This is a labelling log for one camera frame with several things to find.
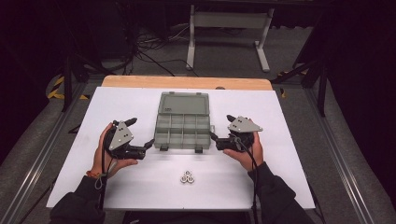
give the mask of black equipment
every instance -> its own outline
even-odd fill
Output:
[[[241,116],[236,119],[231,115],[227,115],[227,120],[231,122],[228,126],[230,130],[228,138],[218,138],[217,135],[209,132],[210,138],[216,142],[216,148],[218,150],[228,148],[238,152],[244,152],[253,145],[253,132],[262,131],[262,127]]]
[[[105,136],[104,147],[105,151],[114,159],[135,159],[143,160],[146,156],[146,150],[152,147],[154,139],[151,139],[142,147],[131,146],[129,143],[134,136],[128,127],[135,124],[136,118],[128,119],[126,121],[113,121],[111,127]]]

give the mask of white metal frame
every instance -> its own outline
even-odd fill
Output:
[[[262,38],[260,41],[255,41],[255,48],[259,55],[262,71],[269,72],[270,67],[264,54],[263,45],[273,14],[273,8],[269,9],[268,13],[196,12],[194,5],[192,5],[190,15],[190,44],[186,68],[191,70],[194,66],[195,27],[251,28],[262,29]]]

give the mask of wooden edge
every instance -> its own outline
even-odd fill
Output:
[[[231,77],[107,76],[102,87],[271,91],[268,79]]]

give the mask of metal rail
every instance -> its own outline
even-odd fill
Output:
[[[16,222],[22,207],[25,205],[28,197],[32,193],[32,190],[35,187],[35,183],[37,182],[42,171],[44,170],[45,165],[47,164],[47,161],[50,158],[50,155],[53,151],[53,147],[58,140],[58,136],[62,128],[64,127],[64,124],[66,123],[71,112],[73,111],[73,107],[78,101],[78,97],[83,93],[85,86],[86,86],[85,83],[77,84],[73,92],[73,101],[71,102],[68,109],[63,113],[61,113],[61,115],[57,119],[55,126],[52,129],[46,143],[44,144],[37,158],[35,159],[35,163],[32,165],[26,177],[24,178],[20,189],[18,190],[16,196],[12,200],[11,205],[9,206],[8,210],[6,211],[0,223],[12,224]]]
[[[358,183],[355,179],[355,176],[352,174],[352,171],[349,169],[347,162],[344,160],[344,157],[337,146],[334,135],[330,128],[328,121],[323,118],[317,108],[317,99],[312,89],[305,89],[306,97],[308,98],[308,102],[311,105],[312,109],[315,111],[315,117],[318,120],[318,123],[326,135],[326,138],[330,147],[330,154],[332,156],[332,160],[338,170],[339,175],[344,183],[344,187],[346,188],[346,192],[349,195],[350,201],[352,201],[352,205],[355,208],[356,214],[361,223],[364,224],[374,224],[373,218],[370,215],[370,212],[361,196],[361,192],[359,191]]]

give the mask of hand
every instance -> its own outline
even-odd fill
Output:
[[[99,145],[98,148],[95,151],[95,155],[93,157],[93,166],[91,169],[91,173],[93,174],[101,174],[102,173],[102,150],[103,150],[103,142],[105,140],[105,135],[107,131],[112,127],[112,123],[109,123],[107,127],[103,130],[102,134],[100,135],[99,138]],[[134,159],[129,159],[129,160],[111,160],[110,155],[105,151],[105,169],[107,170],[108,165],[112,162],[112,164],[116,163],[114,168],[110,171],[110,174],[108,174],[107,178],[110,178],[113,176],[119,169],[130,166],[130,165],[136,165],[137,160]]]
[[[260,166],[263,162],[264,159],[262,157],[262,143],[260,142],[260,137],[257,132],[253,133],[254,136],[254,143],[249,149],[249,151],[252,153],[254,160],[257,163],[257,166]],[[237,152],[232,149],[224,149],[223,153],[230,156],[231,158],[234,158],[235,160],[239,161],[241,165],[248,171],[252,171],[255,167],[252,165],[252,160],[248,153],[245,152]]]

